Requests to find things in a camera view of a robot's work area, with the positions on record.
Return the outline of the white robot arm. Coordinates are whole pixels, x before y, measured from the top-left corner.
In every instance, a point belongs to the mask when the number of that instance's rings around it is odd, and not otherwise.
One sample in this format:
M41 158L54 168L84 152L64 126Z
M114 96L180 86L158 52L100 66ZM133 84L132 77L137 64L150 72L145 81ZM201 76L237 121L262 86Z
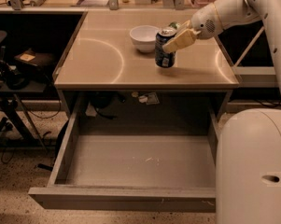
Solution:
M232 69L245 87L277 87L281 96L281 0L217 0L195 12L163 49L170 53L255 21L262 23L273 64ZM281 109L248 109L224 125L216 157L216 223L281 224Z

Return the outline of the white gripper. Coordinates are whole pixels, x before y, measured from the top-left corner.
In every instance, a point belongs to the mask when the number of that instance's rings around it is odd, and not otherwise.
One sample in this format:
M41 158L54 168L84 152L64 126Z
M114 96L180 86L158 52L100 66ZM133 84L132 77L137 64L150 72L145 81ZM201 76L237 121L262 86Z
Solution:
M162 49L165 53L172 53L191 46L199 39L209 39L223 32L214 3L196 11L190 21L185 21L176 30L176 36L166 42Z

